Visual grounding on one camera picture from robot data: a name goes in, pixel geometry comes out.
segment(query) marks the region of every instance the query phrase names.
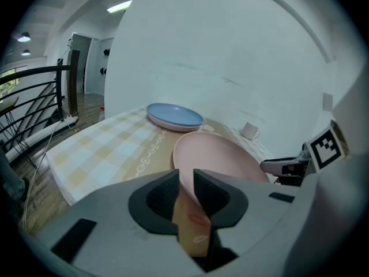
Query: white mug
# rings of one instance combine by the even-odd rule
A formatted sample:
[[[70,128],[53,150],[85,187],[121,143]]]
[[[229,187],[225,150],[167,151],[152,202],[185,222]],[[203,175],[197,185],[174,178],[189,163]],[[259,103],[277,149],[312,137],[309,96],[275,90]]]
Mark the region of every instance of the white mug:
[[[248,140],[252,140],[252,139],[256,139],[257,137],[259,137],[260,131],[256,126],[250,123],[246,123],[246,125],[243,127],[241,131],[241,134],[243,137],[247,138]]]

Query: checkered tablecloth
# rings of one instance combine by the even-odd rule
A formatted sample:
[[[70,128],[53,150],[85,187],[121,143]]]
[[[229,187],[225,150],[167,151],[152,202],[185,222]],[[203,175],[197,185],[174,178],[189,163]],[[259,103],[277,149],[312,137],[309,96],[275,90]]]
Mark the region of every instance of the checkered tablecloth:
[[[257,140],[246,140],[237,130],[218,122],[205,119],[200,131],[234,141],[259,163],[273,158]],[[82,130],[49,150],[46,157],[62,194],[72,205],[98,188],[174,169],[172,152],[182,135],[152,123],[146,108],[141,107]]]

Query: black metal railing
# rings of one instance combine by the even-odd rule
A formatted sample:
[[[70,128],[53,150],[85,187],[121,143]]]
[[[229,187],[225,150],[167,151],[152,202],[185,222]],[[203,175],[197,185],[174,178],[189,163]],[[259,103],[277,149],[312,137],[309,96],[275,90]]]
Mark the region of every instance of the black metal railing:
[[[9,149],[11,149],[11,147],[13,146],[14,142],[17,142],[18,144],[24,139],[23,136],[25,133],[28,133],[28,137],[31,135],[33,129],[42,124],[42,123],[46,123],[47,121],[53,119],[53,118],[57,118],[59,120],[63,119],[64,116],[64,112],[62,109],[62,71],[67,71],[67,81],[68,81],[68,87],[73,87],[76,86],[76,79],[77,79],[77,66],[78,66],[78,58],[80,55],[80,51],[79,50],[73,50],[71,53],[71,65],[64,65],[63,66],[63,60],[59,59],[58,60],[58,64],[55,66],[46,66],[43,68],[36,68],[36,69],[29,69],[29,70],[25,70],[25,71],[21,71],[21,72],[17,72],[14,74],[10,74],[7,75],[5,77],[0,78],[0,85],[7,83],[9,81],[18,79],[18,78],[24,78],[27,76],[31,76],[31,75],[37,75],[37,74],[42,74],[42,73],[48,73],[48,72],[56,72],[56,78],[54,81],[48,81],[48,82],[44,82],[44,83],[40,83],[40,84],[36,84],[36,85],[31,85],[29,87],[23,88],[23,89],[19,89],[18,91],[14,91],[11,92],[3,97],[0,98],[0,101],[5,100],[11,96],[16,95],[17,93],[20,92],[24,92],[27,91],[29,89],[33,89],[36,87],[40,87],[43,85],[47,85],[47,87],[45,87],[44,90],[42,90],[42,92],[40,93],[40,95],[36,98],[27,100],[26,102],[20,103],[20,104],[16,104],[14,103],[13,105],[10,105],[9,107],[5,107],[3,106],[1,112],[0,112],[0,117],[5,115],[6,120],[7,120],[7,125],[3,126],[1,125],[0,128],[0,133],[5,133],[7,132],[9,134],[9,132],[11,132],[12,134],[10,134],[11,138],[7,138],[7,141],[5,141],[2,144],[2,148],[5,151],[8,151]],[[48,91],[47,94],[43,95],[43,93],[46,91],[46,89],[50,86],[50,85],[54,85],[55,88],[51,89],[50,91]],[[74,93],[76,89],[69,89],[68,90],[68,102],[69,102],[69,110],[70,113],[74,113],[72,115],[77,115],[78,113],[78,107],[77,107],[77,94]],[[42,99],[42,101],[36,105],[35,102],[37,102],[38,100]],[[12,111],[24,106],[25,104],[29,104],[32,103],[31,107],[27,110],[27,112],[25,113],[24,116],[14,120],[13,116],[12,116]],[[40,117],[43,115],[44,111],[48,108],[51,107],[55,107],[56,108],[56,114],[53,114],[52,116],[48,117],[48,118],[44,118],[42,120],[39,121]],[[38,114],[35,123],[32,124],[32,120],[35,116],[35,114]]]

